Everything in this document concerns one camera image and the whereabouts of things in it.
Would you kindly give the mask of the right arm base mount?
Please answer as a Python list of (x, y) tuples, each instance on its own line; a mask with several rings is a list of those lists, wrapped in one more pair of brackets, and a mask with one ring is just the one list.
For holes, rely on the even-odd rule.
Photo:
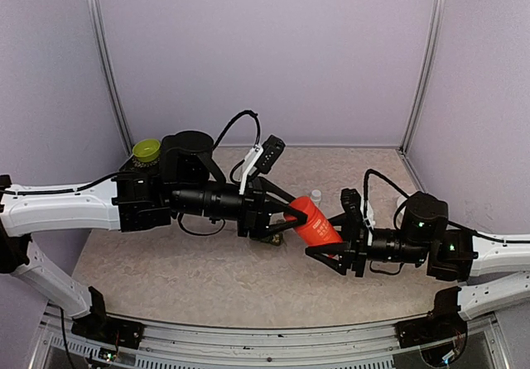
[(408, 348), (465, 335), (468, 325), (459, 315), (445, 315), (399, 321), (395, 329), (400, 348)]

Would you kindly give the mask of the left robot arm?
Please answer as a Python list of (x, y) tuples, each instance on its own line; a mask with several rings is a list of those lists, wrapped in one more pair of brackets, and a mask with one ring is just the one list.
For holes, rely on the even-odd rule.
[(66, 229), (145, 231), (187, 214), (233, 220), (241, 237), (264, 239), (306, 223), (293, 197), (266, 179), (284, 143), (269, 137), (244, 159), (242, 179), (229, 183), (215, 163), (215, 143), (199, 131), (164, 137), (152, 166), (122, 170), (85, 185), (29, 187), (1, 178), (1, 271), (59, 305), (97, 339), (116, 331), (104, 297), (81, 285), (33, 242), (35, 232)]

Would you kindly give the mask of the red pill bottle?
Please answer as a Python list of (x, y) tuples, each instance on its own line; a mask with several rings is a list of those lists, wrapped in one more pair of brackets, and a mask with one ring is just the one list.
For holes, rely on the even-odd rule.
[(305, 225), (294, 228), (294, 230), (308, 247), (343, 242), (319, 208), (313, 217), (307, 217)]

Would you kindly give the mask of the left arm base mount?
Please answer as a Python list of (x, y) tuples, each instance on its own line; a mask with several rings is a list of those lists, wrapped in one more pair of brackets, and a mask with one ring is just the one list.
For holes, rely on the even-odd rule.
[(74, 320), (71, 332), (89, 340), (138, 350), (144, 328), (142, 323), (126, 319), (84, 317)]

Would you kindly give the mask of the red bottle cap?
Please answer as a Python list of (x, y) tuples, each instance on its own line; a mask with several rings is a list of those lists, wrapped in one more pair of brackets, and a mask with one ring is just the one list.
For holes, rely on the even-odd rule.
[(316, 210), (318, 209), (309, 196), (301, 196), (297, 199), (294, 199), (289, 203), (289, 206), (306, 214), (308, 218), (313, 217), (316, 213)]

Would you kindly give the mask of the green pill organizer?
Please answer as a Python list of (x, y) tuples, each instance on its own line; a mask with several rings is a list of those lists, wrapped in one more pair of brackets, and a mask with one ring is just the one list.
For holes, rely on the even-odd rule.
[(275, 247), (281, 246), (284, 242), (284, 232), (277, 231), (276, 233), (271, 234), (270, 230), (274, 229), (277, 225), (283, 225), (285, 222), (286, 221), (283, 219), (277, 219), (267, 226), (260, 227), (258, 230), (258, 241)]

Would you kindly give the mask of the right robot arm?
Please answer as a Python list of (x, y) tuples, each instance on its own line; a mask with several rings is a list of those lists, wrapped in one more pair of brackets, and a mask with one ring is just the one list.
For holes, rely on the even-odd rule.
[(443, 338), (456, 315), (470, 320), (529, 297), (529, 237), (482, 234), (448, 219), (448, 205), (416, 192), (404, 201), (397, 229), (373, 228), (368, 205), (355, 189), (343, 189), (344, 212), (331, 219), (341, 242), (306, 248), (306, 254), (341, 275), (357, 277), (374, 262), (426, 267), (426, 274), (457, 286), (436, 293), (424, 333)]

